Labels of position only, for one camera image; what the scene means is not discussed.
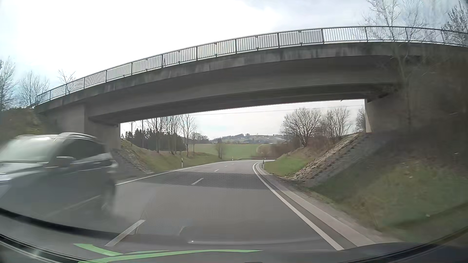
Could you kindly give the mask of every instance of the cloudy sky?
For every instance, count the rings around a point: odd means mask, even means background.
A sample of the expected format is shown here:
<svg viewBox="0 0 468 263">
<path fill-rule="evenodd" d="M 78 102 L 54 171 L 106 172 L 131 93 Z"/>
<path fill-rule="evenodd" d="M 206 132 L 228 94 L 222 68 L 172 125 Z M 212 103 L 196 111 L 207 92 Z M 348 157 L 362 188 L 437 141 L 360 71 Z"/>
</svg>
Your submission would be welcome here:
<svg viewBox="0 0 468 263">
<path fill-rule="evenodd" d="M 222 39 L 357 25 L 368 8 L 365 0 L 0 0 L 0 58 L 16 63 L 17 78 L 33 70 L 54 87 L 59 84 L 58 69 L 81 77 Z M 286 110 L 337 105 L 355 109 L 362 101 L 198 113 L 196 121 L 210 138 L 240 132 L 273 134 L 279 133 L 283 115 L 290 112 Z M 122 124 L 122 132 L 129 129 Z"/>
</svg>

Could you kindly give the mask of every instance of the power line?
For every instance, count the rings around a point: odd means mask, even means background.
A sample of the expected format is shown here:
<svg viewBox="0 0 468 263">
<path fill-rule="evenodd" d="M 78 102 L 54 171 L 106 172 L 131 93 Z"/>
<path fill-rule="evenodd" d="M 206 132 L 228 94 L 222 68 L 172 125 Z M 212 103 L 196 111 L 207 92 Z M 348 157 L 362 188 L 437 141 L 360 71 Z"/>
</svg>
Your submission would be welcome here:
<svg viewBox="0 0 468 263">
<path fill-rule="evenodd" d="M 307 110 L 312 109 L 329 109 L 329 108 L 343 108 L 343 107 L 362 107 L 363 105 L 349 105 L 349 106 L 332 106 L 332 107 L 318 107 L 318 108 L 306 108 Z M 289 111 L 289 110 L 262 110 L 262 111 L 245 111 L 245 112 L 226 112 L 226 113 L 211 113 L 211 114 L 192 114 L 193 116 L 206 116 L 206 115 L 224 115 L 224 114 L 240 114 L 240 113 L 257 113 L 257 112 L 274 112 L 274 111 Z"/>
</svg>

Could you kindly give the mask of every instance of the car roof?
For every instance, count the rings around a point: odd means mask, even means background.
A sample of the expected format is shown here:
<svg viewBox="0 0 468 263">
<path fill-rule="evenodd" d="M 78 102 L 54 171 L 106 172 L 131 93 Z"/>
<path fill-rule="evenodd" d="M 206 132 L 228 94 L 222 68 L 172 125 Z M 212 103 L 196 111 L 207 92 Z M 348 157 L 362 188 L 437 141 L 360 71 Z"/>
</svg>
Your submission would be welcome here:
<svg viewBox="0 0 468 263">
<path fill-rule="evenodd" d="M 61 134 L 23 134 L 16 136 L 16 138 L 25 138 L 25 137 L 49 137 L 49 138 L 61 138 L 61 139 L 90 139 L 95 142 L 99 142 L 99 140 L 91 135 L 77 133 L 77 132 L 62 132 Z"/>
</svg>

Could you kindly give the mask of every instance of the bridge railing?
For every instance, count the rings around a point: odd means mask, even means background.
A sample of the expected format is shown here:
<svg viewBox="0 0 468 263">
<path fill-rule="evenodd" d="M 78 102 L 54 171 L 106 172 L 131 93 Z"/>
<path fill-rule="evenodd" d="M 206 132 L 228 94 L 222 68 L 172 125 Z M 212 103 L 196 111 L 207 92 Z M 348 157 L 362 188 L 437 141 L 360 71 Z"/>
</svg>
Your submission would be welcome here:
<svg viewBox="0 0 468 263">
<path fill-rule="evenodd" d="M 416 42 L 468 46 L 468 34 L 430 28 L 350 26 L 233 38 L 142 58 L 99 71 L 38 95 L 35 104 L 110 80 L 191 61 L 258 50 L 341 42 Z"/>
</svg>

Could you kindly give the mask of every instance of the side mirror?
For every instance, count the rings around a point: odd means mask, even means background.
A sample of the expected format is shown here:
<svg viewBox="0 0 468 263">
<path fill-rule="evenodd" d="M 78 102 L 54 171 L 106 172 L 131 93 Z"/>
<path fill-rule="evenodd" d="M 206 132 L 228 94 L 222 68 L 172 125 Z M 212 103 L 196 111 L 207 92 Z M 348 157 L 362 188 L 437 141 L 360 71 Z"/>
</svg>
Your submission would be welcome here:
<svg viewBox="0 0 468 263">
<path fill-rule="evenodd" d="M 70 157 L 70 156 L 57 156 L 47 164 L 47 167 L 66 168 L 66 167 L 69 167 L 70 164 L 74 161 L 75 161 L 75 158 Z"/>
</svg>

